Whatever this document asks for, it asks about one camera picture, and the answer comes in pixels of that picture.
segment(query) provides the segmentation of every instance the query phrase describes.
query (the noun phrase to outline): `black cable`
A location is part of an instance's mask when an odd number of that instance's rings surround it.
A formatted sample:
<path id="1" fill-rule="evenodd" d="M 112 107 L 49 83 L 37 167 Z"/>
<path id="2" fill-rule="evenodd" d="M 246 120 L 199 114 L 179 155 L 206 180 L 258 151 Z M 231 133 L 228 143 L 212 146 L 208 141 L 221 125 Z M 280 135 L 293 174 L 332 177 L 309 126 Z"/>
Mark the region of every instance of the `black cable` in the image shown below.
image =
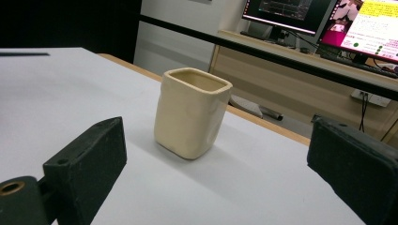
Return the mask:
<path id="1" fill-rule="evenodd" d="M 364 125 L 364 119 L 365 119 L 365 114 L 366 114 L 366 108 L 368 106 L 369 102 L 369 94 L 368 93 L 360 93 L 362 95 L 362 117 L 360 119 L 360 130 L 362 132 L 365 132 L 365 125 Z"/>

